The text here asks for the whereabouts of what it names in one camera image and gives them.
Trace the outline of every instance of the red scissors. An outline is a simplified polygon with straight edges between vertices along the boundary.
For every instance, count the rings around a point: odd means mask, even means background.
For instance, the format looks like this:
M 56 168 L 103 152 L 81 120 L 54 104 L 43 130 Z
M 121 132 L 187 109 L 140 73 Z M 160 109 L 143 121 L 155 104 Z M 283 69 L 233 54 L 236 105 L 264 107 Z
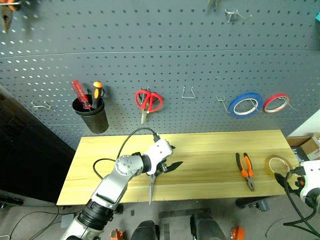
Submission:
M 135 102 L 142 111 L 141 124 L 144 124 L 147 114 L 154 113 L 162 108 L 163 98 L 156 92 L 140 89 L 135 93 Z

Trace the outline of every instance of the screwdriver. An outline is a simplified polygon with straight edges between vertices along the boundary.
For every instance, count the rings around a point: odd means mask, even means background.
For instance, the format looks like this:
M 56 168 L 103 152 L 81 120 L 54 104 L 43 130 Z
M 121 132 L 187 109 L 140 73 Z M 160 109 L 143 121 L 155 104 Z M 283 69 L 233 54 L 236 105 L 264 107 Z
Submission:
M 93 95 L 92 95 L 92 108 L 93 109 L 97 109 L 98 108 L 98 104 L 99 104 L 99 100 L 101 98 L 101 93 L 102 93 L 102 83 L 99 81 L 95 81 L 93 83 L 94 86 L 94 91 L 93 91 Z
M 79 99 L 80 103 L 82 103 L 84 109 L 89 109 L 91 108 L 91 104 L 88 101 L 88 97 L 85 94 L 84 89 L 81 86 L 81 83 L 78 80 L 73 80 L 71 82 L 71 86 L 75 92 L 75 95 Z

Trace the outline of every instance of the red tape roll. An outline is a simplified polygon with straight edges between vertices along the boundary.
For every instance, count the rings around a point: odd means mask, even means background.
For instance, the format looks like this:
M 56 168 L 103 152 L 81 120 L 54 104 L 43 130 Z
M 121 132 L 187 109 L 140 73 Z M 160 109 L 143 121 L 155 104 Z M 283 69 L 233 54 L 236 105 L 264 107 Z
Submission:
M 279 98 L 283 98 L 283 99 L 285 100 L 285 102 L 284 102 L 281 106 L 279 106 L 279 107 L 277 107 L 277 108 L 275 108 L 275 109 L 268 110 L 268 109 L 267 109 L 268 105 L 269 105 L 272 101 L 277 100 L 277 99 L 279 99 Z M 277 113 L 277 112 L 283 110 L 283 109 L 289 104 L 289 102 L 290 102 L 290 98 L 289 98 L 289 96 L 288 96 L 287 94 L 285 94 L 285 93 L 278 93 L 278 94 L 276 94 L 276 95 L 274 95 L 274 96 L 271 96 L 267 101 L 265 101 L 265 103 L 263 104 L 263 110 L 264 110 L 264 112 L 267 113 L 267 114 Z

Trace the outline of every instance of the red screwdriver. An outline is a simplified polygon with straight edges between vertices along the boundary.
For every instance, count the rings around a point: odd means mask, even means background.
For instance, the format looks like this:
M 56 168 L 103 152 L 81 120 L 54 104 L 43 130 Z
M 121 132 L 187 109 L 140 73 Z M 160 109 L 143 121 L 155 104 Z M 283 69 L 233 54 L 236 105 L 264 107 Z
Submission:
M 75 92 L 75 95 L 79 99 L 80 103 L 82 103 L 84 109 L 91 108 L 91 104 L 89 103 L 88 97 L 81 85 L 81 83 L 78 80 L 73 80 L 71 82 L 71 86 Z

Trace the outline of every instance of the wooden board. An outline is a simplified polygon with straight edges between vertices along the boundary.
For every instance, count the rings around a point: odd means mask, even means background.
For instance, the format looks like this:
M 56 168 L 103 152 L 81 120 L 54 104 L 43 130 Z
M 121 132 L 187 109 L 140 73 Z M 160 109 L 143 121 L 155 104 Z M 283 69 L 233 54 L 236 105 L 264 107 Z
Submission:
M 58 205 L 83 205 L 90 199 L 100 179 L 92 165 L 100 158 L 116 159 L 127 136 L 82 137 L 61 190 Z M 265 159 L 279 155 L 298 166 L 298 161 L 280 130 L 161 134 L 176 149 L 167 165 L 183 161 L 175 171 L 160 175 L 153 201 L 256 197 L 285 194 L 283 188 L 265 171 Z M 153 144 L 151 135 L 134 135 L 121 155 L 143 153 Z M 253 165 L 255 191 L 251 192 L 241 177 L 235 153 L 246 152 Z M 105 176 L 113 169 L 112 161 L 97 163 Z M 147 202 L 149 178 L 142 174 L 133 178 L 122 198 L 126 202 Z

